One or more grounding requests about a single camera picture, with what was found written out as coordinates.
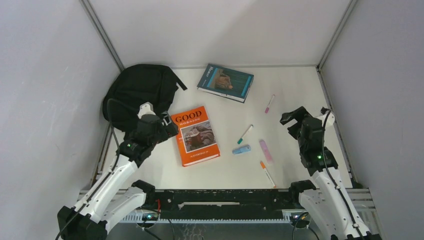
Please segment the teal hardcover book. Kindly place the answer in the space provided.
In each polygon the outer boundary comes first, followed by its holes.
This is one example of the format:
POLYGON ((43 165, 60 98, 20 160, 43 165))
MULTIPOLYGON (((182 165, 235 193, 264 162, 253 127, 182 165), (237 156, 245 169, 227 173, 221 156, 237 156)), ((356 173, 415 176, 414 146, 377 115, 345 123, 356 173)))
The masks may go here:
POLYGON ((244 103, 254 75, 216 64, 208 64, 197 89, 239 103, 244 103))

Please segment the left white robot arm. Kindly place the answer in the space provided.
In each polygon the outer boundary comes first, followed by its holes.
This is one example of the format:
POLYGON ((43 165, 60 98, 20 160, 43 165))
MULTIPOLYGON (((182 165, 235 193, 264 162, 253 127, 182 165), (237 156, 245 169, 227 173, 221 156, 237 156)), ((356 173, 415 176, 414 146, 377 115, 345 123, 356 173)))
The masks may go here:
POLYGON ((137 207, 149 209, 156 203, 154 186, 138 180, 126 193, 113 200, 120 187, 150 157, 159 143, 178 134, 178 126, 167 111, 138 113, 136 129, 117 148, 114 162, 74 206, 63 206, 58 214, 56 239, 105 240, 112 228, 137 207))

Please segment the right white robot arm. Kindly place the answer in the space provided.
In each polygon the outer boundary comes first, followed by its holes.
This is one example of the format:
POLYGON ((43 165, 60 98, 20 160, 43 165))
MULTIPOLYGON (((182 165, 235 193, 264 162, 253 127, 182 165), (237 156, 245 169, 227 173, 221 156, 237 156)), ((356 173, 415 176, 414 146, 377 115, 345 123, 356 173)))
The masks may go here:
POLYGON ((280 123, 297 140, 302 165, 311 180, 291 183, 289 203, 304 208, 328 240, 380 240, 362 220, 343 185, 339 165, 325 146, 326 127, 333 122, 332 111, 323 107, 319 117, 312 116, 303 106, 281 115, 280 123))

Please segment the black backpack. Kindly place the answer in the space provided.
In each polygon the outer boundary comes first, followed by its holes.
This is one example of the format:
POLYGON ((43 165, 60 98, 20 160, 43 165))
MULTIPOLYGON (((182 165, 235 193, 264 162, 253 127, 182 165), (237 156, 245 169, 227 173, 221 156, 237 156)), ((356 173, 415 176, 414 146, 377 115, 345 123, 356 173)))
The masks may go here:
POLYGON ((102 102, 102 114, 106 121, 122 132, 137 127, 139 107, 146 102, 153 106, 155 114, 168 111, 178 89, 186 85, 173 70, 160 64, 136 64, 124 69, 107 91, 102 102))

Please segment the orange Good Morning book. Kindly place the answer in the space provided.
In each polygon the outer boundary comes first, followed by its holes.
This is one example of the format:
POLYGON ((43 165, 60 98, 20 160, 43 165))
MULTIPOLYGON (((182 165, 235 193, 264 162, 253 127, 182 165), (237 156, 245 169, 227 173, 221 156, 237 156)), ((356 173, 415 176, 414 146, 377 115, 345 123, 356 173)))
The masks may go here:
POLYGON ((221 156, 204 106, 174 114, 171 119, 178 127, 176 140, 183 167, 221 156))

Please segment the pink highlighter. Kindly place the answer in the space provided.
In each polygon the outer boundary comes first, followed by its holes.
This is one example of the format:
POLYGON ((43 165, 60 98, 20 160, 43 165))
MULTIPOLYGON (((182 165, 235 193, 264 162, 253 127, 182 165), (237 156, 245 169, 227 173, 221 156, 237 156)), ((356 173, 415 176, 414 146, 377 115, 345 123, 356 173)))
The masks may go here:
POLYGON ((261 139, 259 141, 259 144, 260 144, 260 147, 262 149, 262 152, 263 152, 263 154, 265 156, 265 159, 266 159, 267 163, 268 164, 273 164, 274 163, 274 160, 273 160, 273 157, 272 157, 272 155, 271 155, 271 153, 269 151, 269 148, 268 148, 266 142, 263 139, 261 139))

